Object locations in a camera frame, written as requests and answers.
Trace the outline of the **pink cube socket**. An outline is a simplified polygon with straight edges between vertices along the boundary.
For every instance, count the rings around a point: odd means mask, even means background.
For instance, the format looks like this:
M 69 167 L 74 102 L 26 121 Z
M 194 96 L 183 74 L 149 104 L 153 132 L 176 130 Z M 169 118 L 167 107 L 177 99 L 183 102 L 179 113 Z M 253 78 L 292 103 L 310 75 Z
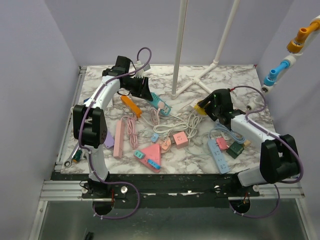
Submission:
M 189 145 L 189 140 L 187 138 L 187 135 L 184 131 L 178 132 L 173 135 L 173 139 L 176 144 L 177 149 L 184 148 Z

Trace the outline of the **dark green cube socket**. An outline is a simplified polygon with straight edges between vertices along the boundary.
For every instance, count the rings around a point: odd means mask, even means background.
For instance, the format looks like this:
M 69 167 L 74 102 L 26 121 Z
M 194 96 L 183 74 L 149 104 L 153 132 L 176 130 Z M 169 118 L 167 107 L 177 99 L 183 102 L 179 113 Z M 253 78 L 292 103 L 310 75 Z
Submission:
M 233 159 L 236 159 L 242 152 L 244 147 L 238 142 L 233 142 L 229 148 L 226 150 L 226 153 L 231 156 Z

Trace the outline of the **pink triangular socket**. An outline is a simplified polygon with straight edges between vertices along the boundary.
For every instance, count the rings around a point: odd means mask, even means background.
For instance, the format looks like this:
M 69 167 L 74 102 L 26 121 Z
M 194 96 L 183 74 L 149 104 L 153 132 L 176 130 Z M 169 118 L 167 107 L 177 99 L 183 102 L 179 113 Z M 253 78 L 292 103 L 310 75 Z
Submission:
M 159 144 L 152 144 L 146 148 L 143 148 L 142 150 L 140 150 L 141 152 L 143 152 L 145 154 L 145 157 L 143 159 L 138 159 L 138 161 L 140 163 L 142 163 L 145 167 L 147 167 L 149 170 L 153 171 L 154 173 L 159 173 L 160 169 L 155 169 L 154 167 L 152 167 L 151 165 L 148 164 L 148 159 L 153 160 L 154 162 L 156 162 L 157 164 L 159 164 L 162 167 L 161 164 L 161 148 Z

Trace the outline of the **purple power strip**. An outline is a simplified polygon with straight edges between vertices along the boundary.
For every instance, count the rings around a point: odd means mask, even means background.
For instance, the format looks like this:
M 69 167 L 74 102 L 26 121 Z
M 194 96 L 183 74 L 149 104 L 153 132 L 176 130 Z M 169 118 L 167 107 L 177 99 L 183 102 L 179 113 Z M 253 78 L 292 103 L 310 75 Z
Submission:
M 114 137 L 112 136 L 112 134 L 109 131 L 107 131 L 107 135 L 106 135 L 106 138 L 104 141 L 105 148 L 107 150 L 109 150 L 114 147 L 114 144 L 115 144 Z

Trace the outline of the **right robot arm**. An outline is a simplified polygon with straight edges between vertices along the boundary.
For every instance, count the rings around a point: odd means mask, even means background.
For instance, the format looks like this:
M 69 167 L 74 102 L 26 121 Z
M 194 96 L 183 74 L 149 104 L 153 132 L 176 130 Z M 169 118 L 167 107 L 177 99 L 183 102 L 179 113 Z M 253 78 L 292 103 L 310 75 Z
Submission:
M 249 140 L 260 149 L 259 166 L 235 173 L 230 183 L 230 191 L 241 196 L 249 186 L 260 184 L 286 183 L 300 181 L 304 168 L 299 157 L 293 136 L 280 135 L 253 121 L 250 112 L 235 109 L 230 88 L 214 90 L 206 98 L 197 103 L 213 121 L 234 131 Z

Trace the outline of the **beige cube socket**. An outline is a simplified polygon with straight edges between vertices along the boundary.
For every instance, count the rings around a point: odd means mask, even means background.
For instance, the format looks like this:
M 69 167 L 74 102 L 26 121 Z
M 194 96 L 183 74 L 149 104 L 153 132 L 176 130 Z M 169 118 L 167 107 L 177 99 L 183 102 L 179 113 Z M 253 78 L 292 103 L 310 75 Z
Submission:
M 247 147 L 249 147 L 250 145 L 251 145 L 251 142 L 250 142 L 249 140 L 245 140 L 244 143 L 242 144 L 242 146 L 243 146 L 244 148 L 247 148 Z

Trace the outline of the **light blue power strip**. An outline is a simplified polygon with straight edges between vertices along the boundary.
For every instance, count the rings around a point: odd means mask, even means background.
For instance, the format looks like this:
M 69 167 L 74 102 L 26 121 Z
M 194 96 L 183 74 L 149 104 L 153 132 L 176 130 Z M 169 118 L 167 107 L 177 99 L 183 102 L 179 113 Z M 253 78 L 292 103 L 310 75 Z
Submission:
M 209 151 L 216 163 L 216 166 L 220 174 L 227 174 L 230 171 L 230 168 L 225 160 L 224 155 L 222 154 L 217 142 L 215 139 L 209 139 L 207 142 Z

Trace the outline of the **blue small plug adapter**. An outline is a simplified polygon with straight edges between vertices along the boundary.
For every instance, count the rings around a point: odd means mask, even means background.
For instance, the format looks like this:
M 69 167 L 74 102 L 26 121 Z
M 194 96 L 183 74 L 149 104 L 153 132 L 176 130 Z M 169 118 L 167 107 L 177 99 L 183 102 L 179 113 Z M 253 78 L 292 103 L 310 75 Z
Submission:
M 153 168 L 155 168 L 155 169 L 157 169 L 157 170 L 160 170 L 160 169 L 161 169 L 161 166 L 160 166 L 158 163 L 156 163 L 155 161 L 153 161 L 152 159 L 148 159 L 147 162 L 148 162 L 148 164 L 149 164 L 150 166 L 152 166 Z

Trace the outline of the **pink long power strip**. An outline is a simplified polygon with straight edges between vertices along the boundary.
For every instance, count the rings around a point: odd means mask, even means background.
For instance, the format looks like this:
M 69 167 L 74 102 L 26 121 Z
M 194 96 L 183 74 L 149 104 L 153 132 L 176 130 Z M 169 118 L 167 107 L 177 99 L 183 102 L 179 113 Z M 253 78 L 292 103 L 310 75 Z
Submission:
M 113 146 L 113 157 L 115 159 L 121 159 L 123 156 L 124 136 L 125 136 L 125 123 L 120 119 L 116 123 L 116 129 L 115 129 L 114 146 Z

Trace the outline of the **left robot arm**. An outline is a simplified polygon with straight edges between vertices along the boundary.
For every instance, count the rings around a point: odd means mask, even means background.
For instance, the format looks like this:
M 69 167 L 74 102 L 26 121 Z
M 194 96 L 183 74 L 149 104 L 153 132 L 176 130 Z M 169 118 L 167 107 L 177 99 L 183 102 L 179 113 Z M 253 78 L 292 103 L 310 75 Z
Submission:
M 118 56 L 115 65 L 103 72 L 101 83 L 89 100 L 73 107 L 73 136 L 79 147 L 88 152 L 89 178 L 96 181 L 93 191 L 101 198 L 107 197 L 111 191 L 111 185 L 105 181 L 109 171 L 103 151 L 108 133 L 104 109 L 120 89 L 129 91 L 136 98 L 153 100 L 149 79 L 134 76 L 148 64 L 146 62 L 130 72 L 131 60 Z

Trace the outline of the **teal small plug adapter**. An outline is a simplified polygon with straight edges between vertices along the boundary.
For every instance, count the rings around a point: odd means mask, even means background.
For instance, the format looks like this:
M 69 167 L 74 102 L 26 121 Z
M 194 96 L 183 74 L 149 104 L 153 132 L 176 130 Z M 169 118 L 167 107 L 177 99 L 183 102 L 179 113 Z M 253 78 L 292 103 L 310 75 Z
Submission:
M 136 150 L 133 155 L 139 160 L 142 160 L 145 157 L 145 154 L 140 150 Z

